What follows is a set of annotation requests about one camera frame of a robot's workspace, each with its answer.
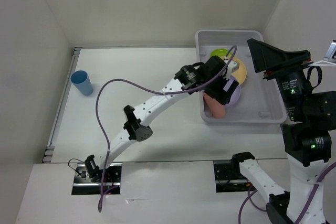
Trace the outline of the purple plate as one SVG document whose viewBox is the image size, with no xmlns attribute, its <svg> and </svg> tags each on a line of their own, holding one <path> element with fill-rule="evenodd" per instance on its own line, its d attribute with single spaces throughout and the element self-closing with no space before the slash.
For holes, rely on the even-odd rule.
<svg viewBox="0 0 336 224">
<path fill-rule="evenodd" d="M 234 81 L 236 81 L 238 83 L 238 85 L 237 85 L 236 89 L 234 90 L 234 92 L 233 92 L 233 94 L 232 94 L 232 96 L 230 98 L 229 103 L 226 104 L 227 107 L 234 106 L 238 102 L 238 100 L 240 98 L 241 86 L 240 86 L 239 82 L 237 81 L 237 79 L 235 77 L 233 77 L 233 76 L 230 76 L 228 85 L 231 86 Z"/>
</svg>

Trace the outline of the red cup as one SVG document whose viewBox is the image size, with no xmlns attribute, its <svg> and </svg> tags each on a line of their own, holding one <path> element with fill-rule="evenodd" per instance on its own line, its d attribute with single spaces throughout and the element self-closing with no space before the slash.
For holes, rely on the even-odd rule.
<svg viewBox="0 0 336 224">
<path fill-rule="evenodd" d="M 226 115 L 225 106 L 203 93 L 203 98 L 213 118 L 221 119 Z"/>
</svg>

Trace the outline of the orange plate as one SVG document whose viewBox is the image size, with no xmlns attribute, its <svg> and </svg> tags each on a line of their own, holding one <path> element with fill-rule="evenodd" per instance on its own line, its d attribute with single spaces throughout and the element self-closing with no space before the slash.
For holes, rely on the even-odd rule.
<svg viewBox="0 0 336 224">
<path fill-rule="evenodd" d="M 237 57 L 234 57 L 233 61 L 239 64 L 239 68 L 232 73 L 232 76 L 238 81 L 239 84 L 243 84 L 247 77 L 247 68 L 245 64 Z"/>
</svg>

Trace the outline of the green plate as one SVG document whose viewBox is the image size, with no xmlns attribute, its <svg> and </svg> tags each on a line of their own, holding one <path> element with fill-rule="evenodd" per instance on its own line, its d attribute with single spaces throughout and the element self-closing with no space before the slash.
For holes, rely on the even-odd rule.
<svg viewBox="0 0 336 224">
<path fill-rule="evenodd" d="M 226 59 L 227 58 L 227 53 L 228 53 L 227 49 L 218 48 L 218 49 L 215 49 L 214 51 L 212 51 L 211 54 L 210 54 L 210 56 L 211 57 L 218 56 L 221 59 Z"/>
</svg>

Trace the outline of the blue cup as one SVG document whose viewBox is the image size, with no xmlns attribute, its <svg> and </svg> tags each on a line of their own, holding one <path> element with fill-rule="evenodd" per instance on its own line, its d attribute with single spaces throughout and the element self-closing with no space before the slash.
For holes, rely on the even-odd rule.
<svg viewBox="0 0 336 224">
<path fill-rule="evenodd" d="M 70 77 L 71 83 L 85 96 L 93 93 L 93 86 L 91 84 L 89 75 L 84 70 L 75 71 Z"/>
</svg>

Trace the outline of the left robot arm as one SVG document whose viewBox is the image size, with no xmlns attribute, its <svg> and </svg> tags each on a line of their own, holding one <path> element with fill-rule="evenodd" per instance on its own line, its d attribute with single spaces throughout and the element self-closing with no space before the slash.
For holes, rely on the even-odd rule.
<svg viewBox="0 0 336 224">
<path fill-rule="evenodd" d="M 85 160 L 86 176 L 92 182 L 103 182 L 104 171 L 129 146 L 142 142 L 153 134 L 151 122 L 163 111 L 194 92 L 204 91 L 208 96 L 222 105 L 227 104 L 238 86 L 234 81 L 227 90 L 224 89 L 229 77 L 239 68 L 233 60 L 222 60 L 218 56 L 210 57 L 205 63 L 197 62 L 183 66 L 173 79 L 147 101 L 132 107 L 124 107 L 126 122 L 120 133 L 108 141 L 107 153 L 101 159 L 101 165 L 95 164 L 94 155 Z"/>
</svg>

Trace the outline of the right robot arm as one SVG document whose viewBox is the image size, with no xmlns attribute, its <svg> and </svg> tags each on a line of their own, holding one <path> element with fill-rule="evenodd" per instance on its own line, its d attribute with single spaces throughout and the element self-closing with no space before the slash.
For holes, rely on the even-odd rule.
<svg viewBox="0 0 336 224">
<path fill-rule="evenodd" d="M 249 153 L 233 155 L 230 172 L 247 178 L 266 202 L 272 223 L 326 223 L 323 213 L 323 180 L 335 168 L 329 163 L 330 131 L 335 129 L 335 92 L 316 93 L 310 82 L 313 71 L 322 79 L 307 50 L 284 51 L 249 39 L 255 72 L 274 79 L 291 124 L 281 127 L 290 165 L 290 190 L 275 183 Z"/>
</svg>

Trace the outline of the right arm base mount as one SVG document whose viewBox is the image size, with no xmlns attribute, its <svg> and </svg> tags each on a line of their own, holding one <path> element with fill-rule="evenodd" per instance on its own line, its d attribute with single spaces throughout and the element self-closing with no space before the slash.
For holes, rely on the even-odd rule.
<svg viewBox="0 0 336 224">
<path fill-rule="evenodd" d="M 229 161 L 213 161 L 215 186 L 217 193 L 244 192 L 251 182 L 233 170 Z"/>
</svg>

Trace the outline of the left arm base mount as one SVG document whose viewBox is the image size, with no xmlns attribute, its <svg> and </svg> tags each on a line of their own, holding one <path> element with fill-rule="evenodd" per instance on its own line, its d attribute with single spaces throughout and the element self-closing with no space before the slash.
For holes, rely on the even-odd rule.
<svg viewBox="0 0 336 224">
<path fill-rule="evenodd" d="M 90 155 L 85 161 L 71 158 L 67 165 L 74 172 L 72 185 L 72 195 L 99 195 L 101 184 L 103 192 L 108 191 L 108 195 L 118 195 L 120 193 L 122 166 L 119 163 L 112 164 L 105 171 L 95 163 L 94 155 Z"/>
</svg>

